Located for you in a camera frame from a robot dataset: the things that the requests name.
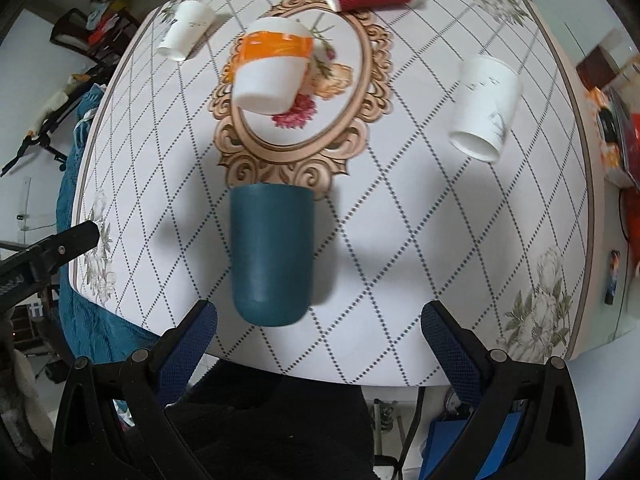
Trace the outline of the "dark teal plastic cup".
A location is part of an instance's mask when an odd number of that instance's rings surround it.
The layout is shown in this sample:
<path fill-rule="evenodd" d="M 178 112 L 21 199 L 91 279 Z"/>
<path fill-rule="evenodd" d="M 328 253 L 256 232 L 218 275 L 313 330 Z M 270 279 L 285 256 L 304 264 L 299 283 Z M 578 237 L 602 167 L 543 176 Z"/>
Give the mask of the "dark teal plastic cup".
<path fill-rule="evenodd" d="M 247 323 L 288 326 L 307 312 L 314 280 L 314 193 L 286 184 L 234 188 L 231 283 Z"/>

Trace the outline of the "small white paper cup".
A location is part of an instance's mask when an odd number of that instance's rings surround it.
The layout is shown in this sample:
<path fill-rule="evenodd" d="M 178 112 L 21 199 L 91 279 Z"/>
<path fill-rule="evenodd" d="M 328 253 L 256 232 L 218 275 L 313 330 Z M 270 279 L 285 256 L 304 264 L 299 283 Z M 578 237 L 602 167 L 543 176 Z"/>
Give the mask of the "small white paper cup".
<path fill-rule="evenodd" d="M 174 19 L 156 52 L 163 58 L 183 62 L 216 20 L 216 12 L 196 0 L 179 3 Z"/>

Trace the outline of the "orange and white cup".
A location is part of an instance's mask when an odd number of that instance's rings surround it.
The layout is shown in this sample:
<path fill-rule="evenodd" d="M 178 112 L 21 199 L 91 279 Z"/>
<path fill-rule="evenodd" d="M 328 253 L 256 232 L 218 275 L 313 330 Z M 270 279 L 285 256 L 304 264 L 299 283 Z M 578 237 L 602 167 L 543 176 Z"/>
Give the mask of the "orange and white cup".
<path fill-rule="evenodd" d="M 266 16 L 243 35 L 232 63 L 232 103 L 259 115 L 293 105 L 314 50 L 309 29 L 292 18 Z"/>

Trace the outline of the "white paper cup with writing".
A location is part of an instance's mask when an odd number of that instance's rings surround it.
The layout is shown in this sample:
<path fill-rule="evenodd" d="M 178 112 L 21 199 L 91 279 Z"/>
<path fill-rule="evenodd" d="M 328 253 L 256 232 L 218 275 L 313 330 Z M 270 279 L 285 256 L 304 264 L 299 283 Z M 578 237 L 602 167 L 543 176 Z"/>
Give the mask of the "white paper cup with writing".
<path fill-rule="evenodd" d="M 518 73 L 498 58 L 465 60 L 448 133 L 452 146 L 481 162 L 498 162 L 522 89 Z"/>

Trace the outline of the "black tripod stand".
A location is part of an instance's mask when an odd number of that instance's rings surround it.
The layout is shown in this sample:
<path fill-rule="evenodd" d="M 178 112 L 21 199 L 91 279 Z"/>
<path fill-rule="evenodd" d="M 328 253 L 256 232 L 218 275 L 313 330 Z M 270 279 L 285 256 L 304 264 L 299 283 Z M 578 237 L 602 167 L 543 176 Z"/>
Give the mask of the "black tripod stand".
<path fill-rule="evenodd" d="M 114 71 L 114 66 L 94 66 L 85 74 L 71 74 L 66 86 L 56 90 L 43 104 L 36 117 L 35 125 L 27 131 L 16 155 L 2 167 L 2 177 L 14 168 L 32 146 L 39 146 L 51 154 L 53 160 L 58 163 L 58 169 L 64 171 L 67 156 L 51 145 L 51 136 L 66 117 L 78 107 L 82 97 L 95 84 L 107 84 Z"/>

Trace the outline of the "dark wooden chair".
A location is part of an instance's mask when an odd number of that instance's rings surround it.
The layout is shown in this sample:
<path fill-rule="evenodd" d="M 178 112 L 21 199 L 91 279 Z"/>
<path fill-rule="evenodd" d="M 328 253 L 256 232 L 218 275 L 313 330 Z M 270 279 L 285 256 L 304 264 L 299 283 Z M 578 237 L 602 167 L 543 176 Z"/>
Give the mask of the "dark wooden chair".
<path fill-rule="evenodd" d="M 71 8 L 55 22 L 50 43 L 109 66 L 124 55 L 139 27 L 127 0 L 90 0 L 88 12 Z"/>

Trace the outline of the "white patterned tablecloth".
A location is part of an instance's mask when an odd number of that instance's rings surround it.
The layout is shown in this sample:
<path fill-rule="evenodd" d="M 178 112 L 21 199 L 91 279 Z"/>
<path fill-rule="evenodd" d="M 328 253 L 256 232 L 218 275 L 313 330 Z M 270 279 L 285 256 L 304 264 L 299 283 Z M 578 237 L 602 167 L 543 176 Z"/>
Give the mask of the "white patterned tablecloth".
<path fill-rule="evenodd" d="M 192 304 L 219 313 L 213 354 L 285 375 L 437 385 L 427 301 L 512 358 L 570 358 L 593 254 L 589 151 L 567 71 L 527 0 L 421 0 L 351 14 L 324 0 L 198 0 L 213 35 L 186 62 L 156 49 L 172 2 L 142 22 L 94 118 L 74 223 L 93 221 L 115 290 L 102 306 L 160 334 Z M 291 108 L 232 103 L 232 63 L 266 16 L 314 38 Z M 449 141 L 462 63 L 489 55 L 522 83 L 498 162 Z M 232 301 L 230 191 L 314 192 L 314 298 L 286 327 Z"/>

